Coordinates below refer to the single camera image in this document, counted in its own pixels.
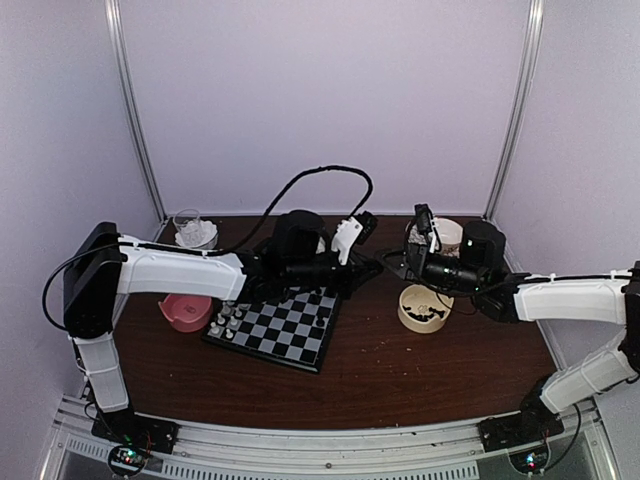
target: metal frame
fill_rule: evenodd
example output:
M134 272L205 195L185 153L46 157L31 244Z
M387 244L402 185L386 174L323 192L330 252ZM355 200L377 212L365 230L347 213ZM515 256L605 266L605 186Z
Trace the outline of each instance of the metal frame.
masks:
M491 188L491 195L485 210L484 217L493 220L498 201L502 195L504 184L509 172L509 167L513 160L516 149L518 136L522 127L524 111L527 103L531 82L538 60L538 51L540 49L540 39L542 37L542 18L544 11L544 0L531 0L531 8L529 9L529 23L527 24L527 33L524 38L524 47L522 50L522 61L520 63L520 75L518 77L518 85L516 87L516 95L513 100L513 108L511 110L511 118L507 128L507 135L502 147L500 155L500 164Z
M111 42L113 43L113 51L116 56L118 71L120 73L120 85L122 87L122 95L124 97L125 107L127 110L127 120L129 122L129 129L131 131L136 156L140 163L142 176L144 178L147 191L151 197L156 216L160 222L163 222L167 218L167 213L164 209L162 198L160 197L158 183L156 182L155 175L153 174L147 144L142 132L140 115L138 113L138 107L136 106L136 100L133 94L133 84L131 82L131 73L129 71L129 62L127 60L127 51L125 48L124 33L120 18L120 1L105 0L105 8L107 11L107 25L109 27L109 34L111 35Z
M67 451L96 460L105 458L112 444L91 435L92 422L84 414L86 400L63 397L47 437L39 464L39 478L58 478ZM618 478L613 452L599 412L592 400L579 404L583 416L587 452L596 464L598 478ZM577 416L562 414L572 436ZM158 478L254 478L278 480L348 480L445 478L444 472L474 469L476 462L504 456L500 450L484 453L476 427L480 419L429 426L297 431L236 428L178 421L180 432L172 455L154 454L158 462L148 472ZM528 450L528 444L511 450ZM478 478L476 475L449 478Z

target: beige bowl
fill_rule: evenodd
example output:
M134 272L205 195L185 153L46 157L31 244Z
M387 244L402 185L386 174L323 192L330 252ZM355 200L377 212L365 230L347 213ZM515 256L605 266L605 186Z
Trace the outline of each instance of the beige bowl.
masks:
M440 295L422 285L411 285L400 294L398 318L409 330L416 333L433 333L443 326L453 306L453 298Z

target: wooden table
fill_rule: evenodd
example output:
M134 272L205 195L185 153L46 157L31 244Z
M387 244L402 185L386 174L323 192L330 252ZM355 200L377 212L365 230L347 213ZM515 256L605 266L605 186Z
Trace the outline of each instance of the wooden table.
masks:
M214 220L220 245L228 246L256 219ZM380 218L361 251L400 246L407 221ZM270 219L256 240L272 227ZM161 240L173 234L171 225ZM534 382L554 371L535 324L452 313L439 332L412 333L396 315L405 286L385 272L343 302L320 375L206 344L200 333L177 333L158 309L164 295L133 295L115 335L133 404L143 413L241 427L410 426L516 410ZM455 306L471 309L467 300Z

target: checkered board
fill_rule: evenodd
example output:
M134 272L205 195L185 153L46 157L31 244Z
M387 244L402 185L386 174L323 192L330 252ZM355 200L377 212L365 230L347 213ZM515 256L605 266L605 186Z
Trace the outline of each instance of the checkered board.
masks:
M291 288L285 300L232 307L212 317L202 339L265 360L319 373L340 298L325 288ZM239 317L234 314L239 309Z

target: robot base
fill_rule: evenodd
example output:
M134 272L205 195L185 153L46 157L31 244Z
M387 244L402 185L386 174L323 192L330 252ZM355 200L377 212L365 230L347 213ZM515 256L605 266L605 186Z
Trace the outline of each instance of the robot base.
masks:
M157 418L134 416L137 432L143 432L141 435L129 436L133 446L140 449L146 449L147 443L151 440L150 450L159 453L173 453L173 446L178 436L178 424L168 420L158 420ZM109 440L111 442L121 443L123 438L114 435L113 430L107 428L104 422L96 420L91 428L91 434Z
M527 443L539 442L544 437L559 435L564 426L559 418L545 418L535 424L527 413L516 413L506 417L488 418L478 424L480 439L485 452L513 448Z

